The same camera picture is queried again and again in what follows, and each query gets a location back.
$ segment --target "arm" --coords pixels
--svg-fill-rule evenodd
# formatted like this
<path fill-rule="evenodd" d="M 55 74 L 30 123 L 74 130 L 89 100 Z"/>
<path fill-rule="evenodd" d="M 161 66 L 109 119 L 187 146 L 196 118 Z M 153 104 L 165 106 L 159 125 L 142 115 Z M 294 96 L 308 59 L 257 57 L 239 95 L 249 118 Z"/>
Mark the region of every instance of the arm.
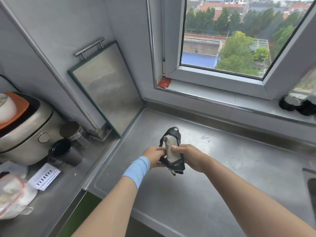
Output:
<path fill-rule="evenodd" d="M 154 167 L 163 167 L 163 165 L 158 162 L 163 155 L 165 155 L 164 148 L 149 147 L 143 153 L 143 156 L 145 156 L 150 163 L 150 167 L 148 166 L 145 173 Z M 135 172 L 137 169 L 131 168 L 131 166 L 127 171 Z M 72 237 L 124 237 L 137 189 L 144 177 L 144 175 L 140 173 L 136 173 L 136 175 L 138 175 L 135 176 L 138 177 L 138 179 L 133 175 L 132 177 L 122 176 L 106 198 L 93 210 Z"/>
<path fill-rule="evenodd" d="M 274 199 L 192 145 L 172 146 L 186 163 L 204 173 L 247 237 L 316 236 L 316 231 Z"/>

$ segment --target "metal handle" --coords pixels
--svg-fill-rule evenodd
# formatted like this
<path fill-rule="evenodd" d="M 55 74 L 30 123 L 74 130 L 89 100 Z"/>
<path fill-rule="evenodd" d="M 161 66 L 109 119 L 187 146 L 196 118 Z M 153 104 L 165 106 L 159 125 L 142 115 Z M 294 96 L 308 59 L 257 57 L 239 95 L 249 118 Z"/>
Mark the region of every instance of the metal handle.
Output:
<path fill-rule="evenodd" d="M 86 56 L 84 55 L 84 53 L 85 53 L 87 50 L 91 49 L 92 47 L 96 46 L 97 44 L 100 44 L 100 47 L 101 47 L 101 48 L 104 48 L 104 46 L 103 46 L 103 44 L 102 44 L 102 42 L 103 42 L 104 40 L 105 40 L 104 37 L 101 37 L 101 38 L 97 39 L 94 43 L 92 43 L 92 44 L 90 44 L 89 46 L 83 48 L 81 51 L 78 51 L 77 53 L 75 53 L 75 54 L 74 54 L 75 57 L 81 55 L 81 56 L 83 57 L 83 59 L 86 60 L 87 58 L 86 58 Z"/>

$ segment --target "hand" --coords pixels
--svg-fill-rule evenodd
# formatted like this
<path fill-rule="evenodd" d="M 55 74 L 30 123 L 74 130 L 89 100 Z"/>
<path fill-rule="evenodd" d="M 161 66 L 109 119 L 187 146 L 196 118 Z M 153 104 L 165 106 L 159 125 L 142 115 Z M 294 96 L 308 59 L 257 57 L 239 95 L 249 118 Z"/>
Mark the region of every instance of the hand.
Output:
<path fill-rule="evenodd" d="M 160 157 L 166 155 L 166 148 L 151 146 L 145 150 L 143 156 L 145 156 L 150 162 L 150 169 L 155 167 L 165 167 L 162 163 L 158 162 Z"/>
<path fill-rule="evenodd" d="M 208 160 L 211 159 L 195 146 L 190 144 L 173 145 L 171 150 L 176 153 L 184 154 L 184 163 L 188 164 L 193 170 L 204 173 L 204 168 Z"/>

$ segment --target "light blue sleeve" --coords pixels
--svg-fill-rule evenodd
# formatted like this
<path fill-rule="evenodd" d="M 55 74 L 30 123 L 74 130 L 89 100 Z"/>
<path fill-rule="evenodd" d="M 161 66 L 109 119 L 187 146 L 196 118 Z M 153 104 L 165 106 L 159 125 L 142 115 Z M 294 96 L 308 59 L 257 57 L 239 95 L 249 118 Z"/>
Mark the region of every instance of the light blue sleeve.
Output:
<path fill-rule="evenodd" d="M 150 169 L 150 162 L 145 156 L 141 156 L 131 163 L 122 176 L 131 178 L 136 184 L 137 191 L 142 183 L 144 176 Z"/>

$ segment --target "forearm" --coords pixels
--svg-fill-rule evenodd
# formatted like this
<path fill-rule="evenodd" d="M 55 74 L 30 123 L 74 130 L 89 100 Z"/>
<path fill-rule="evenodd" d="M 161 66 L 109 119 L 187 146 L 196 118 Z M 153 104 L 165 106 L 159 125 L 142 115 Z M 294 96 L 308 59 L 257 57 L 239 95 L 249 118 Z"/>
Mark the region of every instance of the forearm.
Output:
<path fill-rule="evenodd" d="M 205 175 L 248 237 L 316 236 L 312 227 L 258 188 L 215 159 L 205 160 Z"/>
<path fill-rule="evenodd" d="M 124 237 L 136 194 L 134 181 L 123 176 L 73 237 Z"/>

